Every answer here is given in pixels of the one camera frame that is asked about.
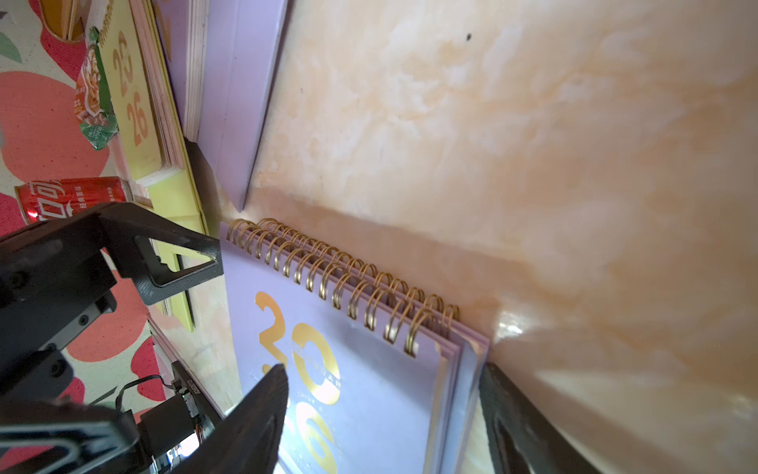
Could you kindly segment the purple calendar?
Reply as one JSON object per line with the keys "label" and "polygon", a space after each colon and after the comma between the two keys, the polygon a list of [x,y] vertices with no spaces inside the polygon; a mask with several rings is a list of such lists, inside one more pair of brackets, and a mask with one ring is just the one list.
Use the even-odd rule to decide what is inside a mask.
{"label": "purple calendar", "polygon": [[480,378],[490,349],[490,339],[454,321],[448,339],[461,348],[453,391],[440,473],[458,473],[463,463]]}
{"label": "purple calendar", "polygon": [[387,288],[250,221],[219,229],[244,391],[276,365],[287,473],[435,473],[460,352],[393,321]]}
{"label": "purple calendar", "polygon": [[286,0],[154,1],[180,122],[237,211],[264,130]]}

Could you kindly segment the green calendar upper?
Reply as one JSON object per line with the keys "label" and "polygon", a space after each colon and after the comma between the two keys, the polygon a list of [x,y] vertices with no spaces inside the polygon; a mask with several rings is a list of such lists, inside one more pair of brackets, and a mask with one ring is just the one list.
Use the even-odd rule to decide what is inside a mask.
{"label": "green calendar upper", "polygon": [[130,1],[103,1],[99,49],[118,121],[122,156],[136,195],[149,207],[183,227],[207,233],[201,200],[193,179],[186,141],[186,167],[171,172],[162,159],[147,74],[137,39]]}

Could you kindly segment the snack packet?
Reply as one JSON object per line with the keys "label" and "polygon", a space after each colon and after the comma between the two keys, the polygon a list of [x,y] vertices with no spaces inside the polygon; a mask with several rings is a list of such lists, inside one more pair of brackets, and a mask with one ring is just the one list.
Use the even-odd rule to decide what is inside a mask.
{"label": "snack packet", "polygon": [[99,49],[100,31],[86,34],[87,51],[76,80],[74,114],[79,128],[95,150],[103,150],[118,133],[118,121]]}

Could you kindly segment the pink calendar left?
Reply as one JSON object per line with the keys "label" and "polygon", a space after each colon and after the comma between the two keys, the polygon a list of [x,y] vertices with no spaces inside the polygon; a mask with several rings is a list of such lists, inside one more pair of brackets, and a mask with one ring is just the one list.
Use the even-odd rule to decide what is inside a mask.
{"label": "pink calendar left", "polygon": [[186,147],[151,1],[129,2],[147,74],[162,159],[171,172],[186,167]]}

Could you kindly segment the orange wooden shelf rack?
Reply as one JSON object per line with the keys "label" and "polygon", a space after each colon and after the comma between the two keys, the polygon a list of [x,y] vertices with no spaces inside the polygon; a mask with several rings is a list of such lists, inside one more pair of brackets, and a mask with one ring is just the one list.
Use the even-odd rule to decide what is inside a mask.
{"label": "orange wooden shelf rack", "polygon": [[43,25],[63,43],[80,43],[91,4],[91,0],[39,0]]}

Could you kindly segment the red cola can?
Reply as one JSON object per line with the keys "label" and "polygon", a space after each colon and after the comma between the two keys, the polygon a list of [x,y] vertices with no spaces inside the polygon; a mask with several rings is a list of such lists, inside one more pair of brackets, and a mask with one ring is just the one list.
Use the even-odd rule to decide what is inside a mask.
{"label": "red cola can", "polygon": [[63,219],[102,203],[129,203],[132,193],[119,177],[33,181],[15,187],[27,224]]}

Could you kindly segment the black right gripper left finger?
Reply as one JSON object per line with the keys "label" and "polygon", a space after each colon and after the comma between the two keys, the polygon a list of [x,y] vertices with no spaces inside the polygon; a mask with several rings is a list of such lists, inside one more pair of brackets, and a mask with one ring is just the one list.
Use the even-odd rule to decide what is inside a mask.
{"label": "black right gripper left finger", "polygon": [[288,377],[275,365],[175,473],[272,473],[288,401]]}

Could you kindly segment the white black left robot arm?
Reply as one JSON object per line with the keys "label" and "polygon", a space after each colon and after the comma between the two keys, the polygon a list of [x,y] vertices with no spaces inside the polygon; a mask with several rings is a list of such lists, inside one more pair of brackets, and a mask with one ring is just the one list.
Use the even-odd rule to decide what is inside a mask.
{"label": "white black left robot arm", "polygon": [[217,240],[134,203],[104,203],[38,222],[1,240],[1,448],[31,448],[18,473],[146,473],[197,432],[182,395],[136,417],[66,402],[74,370],[64,349],[118,307],[113,289],[131,280],[146,304],[222,273]]}

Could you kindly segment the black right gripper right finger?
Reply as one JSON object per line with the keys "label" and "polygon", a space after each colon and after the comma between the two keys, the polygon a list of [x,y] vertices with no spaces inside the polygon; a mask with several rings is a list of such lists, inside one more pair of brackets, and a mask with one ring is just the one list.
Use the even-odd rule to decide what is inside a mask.
{"label": "black right gripper right finger", "polygon": [[495,472],[598,471],[493,363],[484,366],[480,400]]}

